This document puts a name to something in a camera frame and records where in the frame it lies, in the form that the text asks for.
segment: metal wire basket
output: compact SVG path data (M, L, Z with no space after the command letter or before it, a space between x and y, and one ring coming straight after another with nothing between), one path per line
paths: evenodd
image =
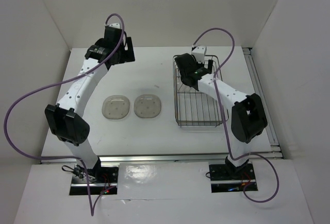
M177 56L173 57L174 108L177 124L180 127L216 127L221 125L218 102L181 82L180 72L174 60ZM219 59L215 55L206 55L205 67L208 65L208 60L213 61L212 72L214 73L219 66Z

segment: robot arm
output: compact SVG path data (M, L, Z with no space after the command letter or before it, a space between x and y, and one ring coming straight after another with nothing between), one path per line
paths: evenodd
M119 49L107 62L89 75L86 72L108 57L116 47L121 32L118 23L105 27L104 38L99 39L95 45L92 45L85 55L85 60L78 74L85 74L85 77L74 81L55 106L48 105L45 109L45 115L52 134L68 146L72 155L82 158L92 176L100 173L101 162L88 142L87 137L90 127L83 119L84 110L97 84L107 74L112 65L135 61L131 38L126 36L125 44L122 42Z
M213 78L211 72L213 61L209 60L208 68L204 67L206 46L193 47L191 54L175 58L183 84L195 88L217 100L215 84L217 81L223 106L231 115L230 147L234 158L251 152L251 140L260 135L267 126L265 111L257 94L248 95L232 88L220 79ZM233 173L238 172L248 162L248 157L239 160L226 158L226 164Z

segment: purple cable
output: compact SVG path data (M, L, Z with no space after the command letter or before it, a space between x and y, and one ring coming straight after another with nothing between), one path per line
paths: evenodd
M220 31L223 31L223 32L225 32L226 34L228 34L228 35L230 36L230 38L232 39L232 49L231 49L231 51L230 51L228 57L227 57L227 58L226 58L226 59L220 64L220 66L217 68L217 70L215 71L215 73L214 73L214 75L213 75L214 78L217 78L217 74L218 74L219 70L222 68L222 66L224 66L224 64L229 60L229 58L232 56L232 54L233 54L233 52L234 52L234 49L235 49L235 39L234 39L233 35L232 35L229 31L227 31L226 29L219 28L219 27L214 27L214 28L210 28L210 29L207 29L206 31L204 31L204 32L203 32L203 33L202 33L202 34L201 34L201 35L195 40L195 42L194 42L193 44L195 45L195 44L200 40L200 38L201 38L202 36L204 36L204 34L210 32L210 31L213 31L213 30L220 30ZM222 119L222 120L226 120L226 118L225 118L225 111L224 111L223 106L222 106L222 103L221 103L220 93L219 93L218 86L217 86L217 81L213 81L213 83L214 83L214 87L215 87L215 89L216 89L216 94L217 94L218 104L219 104L219 108L220 108L221 119ZM262 155L260 155L260 154L258 154L258 153L254 153L254 152L246 153L246 154L243 154L243 155L241 155L241 156L239 156L239 157L237 157L237 158L234 158L234 157L233 157L233 154L232 154L232 149L231 149L231 147L230 147L229 134L228 134L228 128L227 128L227 123L226 123L226 122L223 122L223 127L224 127L224 130L225 130L225 135L226 135L226 140L227 140L227 146L228 146L229 156L230 156L230 158L231 158L233 161L237 161L237 160L242 159L243 157L249 156L249 155L251 155L251 154L254 155L254 156L258 156L258 157L260 157L260 158L262 158L262 159L264 159L265 161L268 162L268 164L272 167L272 169L273 169L273 171L274 171L274 173L275 173L275 176L276 176L276 190L275 190L275 193L274 193L270 198L268 198L268 199L266 199L266 200L254 200L254 199L250 198L250 197L246 194L245 190L246 190L246 188L247 188L250 184L252 184L252 183L247 184L247 185L243 188L243 193L244 193L244 195L247 197L248 200L250 200L250 201L252 201L252 202L257 202L257 203L264 203L264 202L268 202L268 201L272 200L272 199L277 195L277 193L278 193L278 189L279 189L279 178L278 178L277 171L276 171L275 167L273 166L273 164L272 164L267 158L265 158L264 156L262 156Z
M68 82L72 82L72 81L75 81L75 80L78 80L82 77L85 77L86 75L92 73L94 70L96 70L97 68L99 68L101 65L103 65L104 63L106 63L112 56L114 53L116 53L116 51L118 50L120 44L122 43L123 41L123 38L124 38L124 31L125 31L125 25L124 25L124 21L123 19L121 18L120 15L116 14L116 13L113 13L111 15L108 16L106 22L105 22L105 25L108 24L108 21L110 20L110 18L112 18L113 16L116 16L119 18L120 22L121 22L121 25L122 25L122 32L121 32L121 35L120 35L120 39L116 45L116 47L113 49L113 51L109 54L108 57L106 57L106 59L104 61L102 61L101 63L99 63L97 66L95 66L94 68L90 69L89 71L87 71L85 74L81 74L79 76L76 76L76 77L73 77L71 79L68 79L68 80L65 80L65 81L61 81L61 82L58 82L58 83L53 83L53 84L50 84L50 85L47 85L47 86L44 86L44 87L41 87L39 89L36 89L30 93L27 93L25 95L23 95L22 97L18 98L8 109L7 113L6 113L6 116L5 116L5 119L4 119L4 133L5 133L5 137L9 143L9 145L18 153L20 153L21 155L25 156L25 157L28 157L30 159L34 159L34 160L59 160L59 159L76 159L76 160L80 160L83 167L84 167L84 170L85 170L85 174L86 174L86 183L87 183L87 193L88 193L88 200L89 200L89 206L90 206L90 210L91 210L91 215L94 216L94 208L95 208L95 204L96 202L98 201L98 199L100 198L100 196L104 193L104 191L108 190L104 190L100 193L100 195L97 197L97 199L95 200L95 203L94 205L92 204L92 198L91 198L91 191L90 191L90 185L89 185L89 179L88 179L88 171L87 171L87 167L86 167L86 164L84 163L84 161L79 158L79 157L76 157L76 156L55 156L55 157L47 157L47 156L31 156L23 151L21 151L19 148L16 147L16 145L12 142L12 140L10 139L9 137L9 134L8 134L8 118L9 118L9 115L11 113L11 111L14 109L14 107L19 103L21 102L23 99L31 96L32 94L36 94L42 90L45 90L45 89L49 89L49 88L52 88L52 87L55 87L55 86L60 86L62 84L65 84L65 83L68 83Z

